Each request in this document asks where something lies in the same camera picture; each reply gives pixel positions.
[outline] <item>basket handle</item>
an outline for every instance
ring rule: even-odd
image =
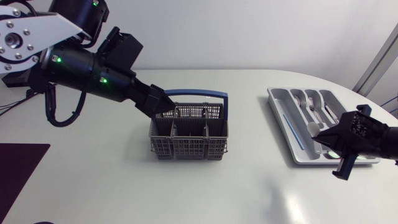
[[[213,90],[193,90],[193,89],[179,89],[179,90],[165,90],[168,96],[178,95],[194,95],[194,96],[211,96],[224,99],[224,119],[228,120],[228,94]]]

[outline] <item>metal bracket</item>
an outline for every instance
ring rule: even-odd
[[[15,17],[17,10],[0,6],[0,15]],[[57,13],[1,20],[0,73],[18,72],[34,66],[39,61],[37,58],[33,61],[34,54],[82,31]]]

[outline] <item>robotic hand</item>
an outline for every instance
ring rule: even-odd
[[[31,14],[7,6],[13,2],[26,5]],[[108,15],[105,0],[53,0],[47,13],[35,12],[27,1],[0,1],[0,73],[29,72],[27,82],[45,94],[47,119],[54,126],[77,119],[86,93],[118,102],[131,99],[149,117],[175,107],[163,89],[140,82],[130,70],[142,50],[131,34],[115,27],[97,53],[85,50],[96,43]],[[55,119],[51,83],[81,91],[76,111],[66,121]]]
[[[312,138],[341,156],[333,174],[343,180],[348,180],[359,155],[398,160],[398,127],[371,118],[369,105],[358,105],[357,109],[343,113],[339,124]]]

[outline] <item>bolt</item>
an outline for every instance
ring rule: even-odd
[[[33,56],[33,57],[32,57],[32,61],[33,61],[34,63],[37,63],[37,62],[39,61],[39,57],[38,57],[38,56]]]
[[[14,9],[12,13],[13,13],[13,15],[16,16],[16,17],[19,17],[19,16],[21,15],[20,10],[18,10],[18,9]]]
[[[7,22],[7,27],[8,28],[13,28],[14,27],[14,23],[12,23],[11,21]]]

